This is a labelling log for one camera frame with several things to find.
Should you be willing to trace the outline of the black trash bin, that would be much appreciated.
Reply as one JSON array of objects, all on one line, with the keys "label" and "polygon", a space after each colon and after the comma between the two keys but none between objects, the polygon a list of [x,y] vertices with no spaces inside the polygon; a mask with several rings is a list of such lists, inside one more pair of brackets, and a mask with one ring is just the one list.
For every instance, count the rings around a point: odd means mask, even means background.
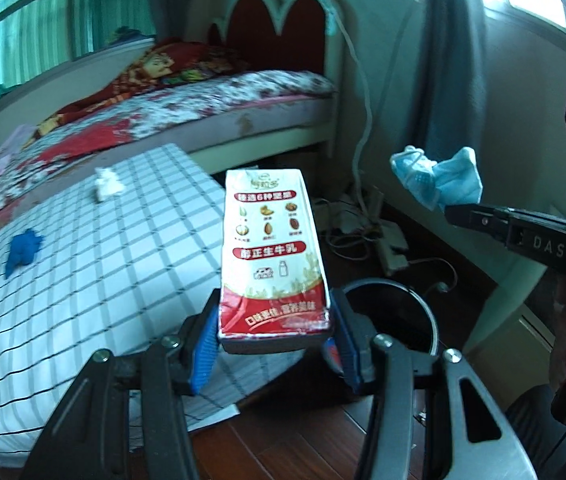
[{"label": "black trash bin", "polygon": [[411,288],[387,278],[360,278],[330,289],[332,307],[340,290],[353,312],[366,316],[379,332],[398,339],[410,350],[435,356],[439,330],[432,310]]}]

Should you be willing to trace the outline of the red milk carton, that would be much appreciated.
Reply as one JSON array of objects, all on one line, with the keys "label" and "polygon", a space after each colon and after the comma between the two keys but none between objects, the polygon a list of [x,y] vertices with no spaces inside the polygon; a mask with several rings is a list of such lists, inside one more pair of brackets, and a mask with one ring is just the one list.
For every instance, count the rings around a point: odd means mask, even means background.
[{"label": "red milk carton", "polygon": [[298,169],[225,174],[218,337],[232,354],[319,346],[331,300],[315,219]]}]

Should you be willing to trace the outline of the white tissue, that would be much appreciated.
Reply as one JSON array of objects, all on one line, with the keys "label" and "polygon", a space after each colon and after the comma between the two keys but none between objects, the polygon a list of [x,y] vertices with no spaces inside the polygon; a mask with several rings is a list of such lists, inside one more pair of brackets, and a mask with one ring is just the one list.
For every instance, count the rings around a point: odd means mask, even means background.
[{"label": "white tissue", "polygon": [[103,203],[114,196],[120,196],[126,186],[112,168],[97,168],[94,180],[94,195],[98,203]]}]

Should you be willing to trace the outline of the blue cloth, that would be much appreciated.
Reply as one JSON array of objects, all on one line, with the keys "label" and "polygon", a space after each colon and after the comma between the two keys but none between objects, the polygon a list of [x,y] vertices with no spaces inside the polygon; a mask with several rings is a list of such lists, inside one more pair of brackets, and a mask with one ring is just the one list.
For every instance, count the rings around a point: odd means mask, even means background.
[{"label": "blue cloth", "polygon": [[8,258],[4,266],[4,278],[7,280],[20,266],[29,266],[40,251],[44,237],[32,229],[15,235],[10,241]]}]

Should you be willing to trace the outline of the white power strip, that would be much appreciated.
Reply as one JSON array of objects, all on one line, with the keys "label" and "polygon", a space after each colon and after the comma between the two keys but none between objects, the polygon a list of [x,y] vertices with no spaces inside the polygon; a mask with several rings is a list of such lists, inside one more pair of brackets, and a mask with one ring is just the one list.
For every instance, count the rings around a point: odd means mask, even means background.
[{"label": "white power strip", "polygon": [[405,270],[409,266],[405,252],[409,249],[408,243],[402,234],[400,226],[394,222],[379,221],[381,237],[376,240],[377,252],[387,275]]}]

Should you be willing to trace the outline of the white grid tablecloth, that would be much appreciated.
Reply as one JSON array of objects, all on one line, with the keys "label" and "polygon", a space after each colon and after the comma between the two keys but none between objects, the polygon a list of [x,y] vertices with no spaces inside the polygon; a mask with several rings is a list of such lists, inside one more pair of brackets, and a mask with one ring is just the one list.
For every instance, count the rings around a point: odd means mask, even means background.
[{"label": "white grid tablecloth", "polygon": [[[0,467],[23,466],[94,351],[146,348],[220,284],[223,187],[170,144],[114,171],[122,195],[98,203],[86,179],[0,230]],[[44,242],[6,280],[27,229]]]}]

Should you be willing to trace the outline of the blue grey curtain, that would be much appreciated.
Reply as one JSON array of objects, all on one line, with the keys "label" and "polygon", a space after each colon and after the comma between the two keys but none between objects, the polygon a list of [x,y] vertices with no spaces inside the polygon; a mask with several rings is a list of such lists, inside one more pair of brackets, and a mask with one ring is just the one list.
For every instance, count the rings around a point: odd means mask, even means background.
[{"label": "blue grey curtain", "polygon": [[478,148],[487,107],[484,0],[426,0],[414,140],[445,160]]}]

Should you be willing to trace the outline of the bed with floral sheet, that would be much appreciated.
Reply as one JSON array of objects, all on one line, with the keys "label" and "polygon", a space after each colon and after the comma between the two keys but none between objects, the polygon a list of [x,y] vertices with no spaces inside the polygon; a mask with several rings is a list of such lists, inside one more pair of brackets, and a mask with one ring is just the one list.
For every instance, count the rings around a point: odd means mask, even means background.
[{"label": "bed with floral sheet", "polygon": [[94,154],[151,136],[187,153],[332,118],[335,84],[312,72],[262,70],[157,90],[32,141],[17,128],[0,148],[0,214],[36,186]]}]

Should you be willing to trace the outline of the red patterned blanket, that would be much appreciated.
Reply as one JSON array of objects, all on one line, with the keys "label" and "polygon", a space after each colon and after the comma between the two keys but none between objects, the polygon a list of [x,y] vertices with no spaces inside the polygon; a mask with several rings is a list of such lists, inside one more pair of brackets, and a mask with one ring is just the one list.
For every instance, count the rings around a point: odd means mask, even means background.
[{"label": "red patterned blanket", "polygon": [[76,122],[134,96],[239,73],[247,64],[222,46],[170,38],[146,50],[103,89],[44,119],[23,145],[29,148],[56,128]]}]

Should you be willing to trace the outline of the red heart headboard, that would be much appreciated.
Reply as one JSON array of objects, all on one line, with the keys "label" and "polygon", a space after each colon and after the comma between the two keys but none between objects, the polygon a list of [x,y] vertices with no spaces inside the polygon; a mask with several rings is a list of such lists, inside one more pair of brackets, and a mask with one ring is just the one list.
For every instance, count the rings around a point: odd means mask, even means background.
[{"label": "red heart headboard", "polygon": [[261,96],[218,115],[231,132],[195,158],[217,170],[320,144],[332,149],[344,39],[333,0],[235,0],[208,27],[207,41],[224,46],[251,68],[307,70],[333,84],[328,96]]}]

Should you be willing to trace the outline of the window with green curtain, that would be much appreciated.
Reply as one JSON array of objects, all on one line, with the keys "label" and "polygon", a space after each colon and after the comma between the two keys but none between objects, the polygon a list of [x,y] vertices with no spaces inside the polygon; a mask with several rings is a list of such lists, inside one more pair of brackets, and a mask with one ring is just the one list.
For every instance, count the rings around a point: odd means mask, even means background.
[{"label": "window with green curtain", "polygon": [[65,63],[155,34],[149,0],[0,0],[0,101]]}]

